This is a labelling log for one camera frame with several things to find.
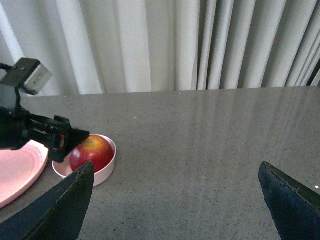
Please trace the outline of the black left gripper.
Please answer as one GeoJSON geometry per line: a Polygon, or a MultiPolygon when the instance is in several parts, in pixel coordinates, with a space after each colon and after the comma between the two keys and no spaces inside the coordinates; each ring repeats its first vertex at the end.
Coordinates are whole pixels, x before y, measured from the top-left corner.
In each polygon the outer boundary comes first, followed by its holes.
{"type": "Polygon", "coordinates": [[[70,121],[61,116],[53,119],[22,110],[14,115],[0,108],[0,149],[20,150],[29,141],[35,141],[48,149],[48,157],[58,163],[90,136],[90,132],[71,128],[70,121]]]}

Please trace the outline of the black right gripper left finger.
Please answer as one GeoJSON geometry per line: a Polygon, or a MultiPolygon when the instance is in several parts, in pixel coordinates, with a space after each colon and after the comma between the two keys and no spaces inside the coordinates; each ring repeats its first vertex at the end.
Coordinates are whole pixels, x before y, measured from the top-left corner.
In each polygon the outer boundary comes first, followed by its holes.
{"type": "Polygon", "coordinates": [[[91,201],[94,166],[85,163],[0,225],[2,240],[76,240],[91,201]]]}

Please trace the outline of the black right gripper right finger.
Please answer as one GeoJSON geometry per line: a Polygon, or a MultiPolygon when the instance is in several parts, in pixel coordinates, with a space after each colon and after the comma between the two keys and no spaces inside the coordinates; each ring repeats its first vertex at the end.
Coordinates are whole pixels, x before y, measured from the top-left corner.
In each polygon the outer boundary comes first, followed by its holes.
{"type": "Polygon", "coordinates": [[[258,179],[282,240],[320,238],[320,195],[264,161],[258,179]]]}

